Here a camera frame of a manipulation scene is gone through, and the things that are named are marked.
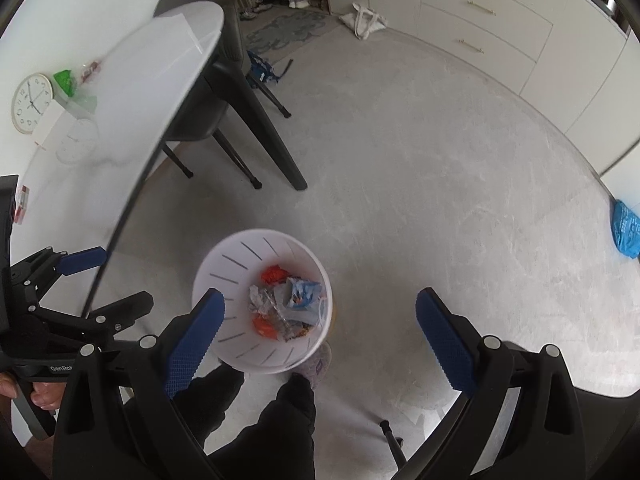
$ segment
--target blue gripper pad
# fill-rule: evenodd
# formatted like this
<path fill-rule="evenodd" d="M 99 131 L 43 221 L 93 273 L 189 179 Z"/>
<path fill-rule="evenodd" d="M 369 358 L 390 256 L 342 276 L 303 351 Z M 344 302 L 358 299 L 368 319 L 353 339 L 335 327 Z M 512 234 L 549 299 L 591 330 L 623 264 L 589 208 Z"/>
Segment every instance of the blue gripper pad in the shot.
<path fill-rule="evenodd" d="M 166 361 L 164 392 L 170 399 L 191 383 L 225 318 L 225 298 L 210 288 L 193 309 L 191 325 Z"/>
<path fill-rule="evenodd" d="M 476 391 L 473 356 L 427 289 L 415 300 L 415 317 L 451 387 L 471 398 Z"/>
<path fill-rule="evenodd" d="M 94 247 L 79 253 L 62 256 L 56 264 L 56 270 L 63 276 L 71 276 L 83 270 L 100 267 L 107 261 L 107 251 L 102 247 Z"/>

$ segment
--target black pants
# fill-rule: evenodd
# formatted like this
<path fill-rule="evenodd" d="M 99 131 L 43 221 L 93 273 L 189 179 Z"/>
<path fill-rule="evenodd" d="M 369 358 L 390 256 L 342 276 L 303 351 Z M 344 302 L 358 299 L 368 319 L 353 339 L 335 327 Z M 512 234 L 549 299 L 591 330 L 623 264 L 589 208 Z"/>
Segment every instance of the black pants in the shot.
<path fill-rule="evenodd" d="M 242 372 L 222 364 L 174 397 L 177 410 L 201 446 L 222 425 L 243 383 Z M 142 423 L 135 398 L 127 402 L 126 412 L 133 428 Z M 210 454 L 209 460 L 225 480 L 314 480 L 315 421 L 309 381 L 293 374 L 262 410 L 258 423 L 244 428 L 233 442 Z"/>

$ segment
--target white tote bag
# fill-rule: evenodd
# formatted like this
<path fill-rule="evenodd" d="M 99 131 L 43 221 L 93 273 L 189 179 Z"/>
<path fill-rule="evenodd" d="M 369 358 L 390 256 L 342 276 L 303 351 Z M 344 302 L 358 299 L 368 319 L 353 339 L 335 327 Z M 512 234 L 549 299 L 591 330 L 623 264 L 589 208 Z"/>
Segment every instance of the white tote bag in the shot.
<path fill-rule="evenodd" d="M 355 2 L 353 8 L 356 12 L 340 16 L 340 19 L 354 31 L 359 40 L 366 40 L 372 32 L 386 28 L 386 20 L 377 12 Z"/>

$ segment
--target patterned door mat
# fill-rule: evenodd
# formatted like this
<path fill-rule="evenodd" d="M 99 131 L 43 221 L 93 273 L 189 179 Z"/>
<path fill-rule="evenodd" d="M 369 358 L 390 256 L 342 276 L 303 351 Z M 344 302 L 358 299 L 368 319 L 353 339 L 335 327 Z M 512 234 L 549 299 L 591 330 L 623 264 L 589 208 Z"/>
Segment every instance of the patterned door mat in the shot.
<path fill-rule="evenodd" d="M 336 16 L 315 10 L 273 7 L 250 22 L 241 22 L 241 29 L 246 47 L 274 64 L 338 24 Z"/>

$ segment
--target red plastic wrapper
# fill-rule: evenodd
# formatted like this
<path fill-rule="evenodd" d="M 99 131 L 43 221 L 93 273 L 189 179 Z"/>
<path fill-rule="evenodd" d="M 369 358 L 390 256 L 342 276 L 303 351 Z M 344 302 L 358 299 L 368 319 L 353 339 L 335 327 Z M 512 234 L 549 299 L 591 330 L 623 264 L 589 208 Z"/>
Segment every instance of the red plastic wrapper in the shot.
<path fill-rule="evenodd" d="M 255 331 L 262 337 L 278 340 L 278 331 L 273 327 L 268 319 L 265 319 L 260 314 L 254 316 L 254 328 Z"/>
<path fill-rule="evenodd" d="M 291 276 L 291 273 L 288 270 L 284 270 L 279 265 L 274 265 L 265 269 L 260 275 L 260 279 L 267 285 L 276 285 L 277 283 L 285 282 L 289 276 Z"/>

